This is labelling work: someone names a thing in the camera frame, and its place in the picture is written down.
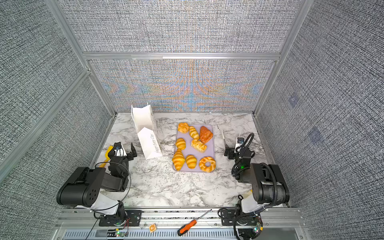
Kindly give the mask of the braided yellow pastry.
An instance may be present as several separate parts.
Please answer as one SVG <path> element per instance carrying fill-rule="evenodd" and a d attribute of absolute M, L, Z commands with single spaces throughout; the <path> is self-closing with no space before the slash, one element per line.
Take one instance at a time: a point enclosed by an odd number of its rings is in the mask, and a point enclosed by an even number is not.
<path fill-rule="evenodd" d="M 200 140 L 193 139 L 191 142 L 191 146 L 200 153 L 204 153 L 207 150 L 207 146 Z"/>

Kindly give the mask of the white printed paper bag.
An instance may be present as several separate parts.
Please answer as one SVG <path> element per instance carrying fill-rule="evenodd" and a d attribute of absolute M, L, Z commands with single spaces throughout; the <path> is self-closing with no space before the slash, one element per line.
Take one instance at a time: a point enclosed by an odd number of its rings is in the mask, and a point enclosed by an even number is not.
<path fill-rule="evenodd" d="M 147 104 L 143 108 L 131 106 L 131 116 L 145 159 L 162 157 L 163 153 L 157 138 L 157 126 L 151 105 Z"/>

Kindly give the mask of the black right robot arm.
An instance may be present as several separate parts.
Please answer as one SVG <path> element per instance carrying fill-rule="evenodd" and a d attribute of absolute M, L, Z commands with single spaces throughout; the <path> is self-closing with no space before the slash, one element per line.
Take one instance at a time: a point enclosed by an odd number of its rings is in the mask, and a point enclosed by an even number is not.
<path fill-rule="evenodd" d="M 280 204 L 287 204 L 290 192 L 278 165 L 252 163 L 255 152 L 249 148 L 229 148 L 224 155 L 234 160 L 231 174 L 239 182 L 250 184 L 252 193 L 237 203 L 237 215 L 256 214 Z"/>

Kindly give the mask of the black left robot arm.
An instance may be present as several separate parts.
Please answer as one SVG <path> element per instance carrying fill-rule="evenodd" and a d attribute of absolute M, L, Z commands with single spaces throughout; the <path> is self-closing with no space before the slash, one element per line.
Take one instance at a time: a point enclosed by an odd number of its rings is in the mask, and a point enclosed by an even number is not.
<path fill-rule="evenodd" d="M 78 167 L 57 193 L 57 203 L 63 206 L 82 207 L 104 218 L 125 220 L 127 213 L 122 200 L 112 200 L 100 190 L 126 194 L 131 187 L 129 162 L 137 157 L 133 144 L 127 152 L 122 143 L 114 143 L 107 152 L 108 168 L 96 163 L 94 169 Z"/>

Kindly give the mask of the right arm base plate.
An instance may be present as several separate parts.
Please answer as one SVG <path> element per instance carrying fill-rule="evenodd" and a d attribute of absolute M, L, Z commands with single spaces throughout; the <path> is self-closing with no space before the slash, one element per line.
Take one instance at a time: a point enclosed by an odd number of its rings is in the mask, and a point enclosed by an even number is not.
<path fill-rule="evenodd" d="M 234 208 L 220 208 L 218 216 L 223 226 L 263 226 L 260 213 L 243 213 Z"/>

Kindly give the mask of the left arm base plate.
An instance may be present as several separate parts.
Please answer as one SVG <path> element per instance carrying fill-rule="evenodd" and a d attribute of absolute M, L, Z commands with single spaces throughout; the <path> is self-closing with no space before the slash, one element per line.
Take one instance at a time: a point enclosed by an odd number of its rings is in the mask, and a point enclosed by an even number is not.
<path fill-rule="evenodd" d="M 128 210 L 117 212 L 115 215 L 106 215 L 99 221 L 100 227 L 138 227 L 142 218 L 141 210 Z"/>

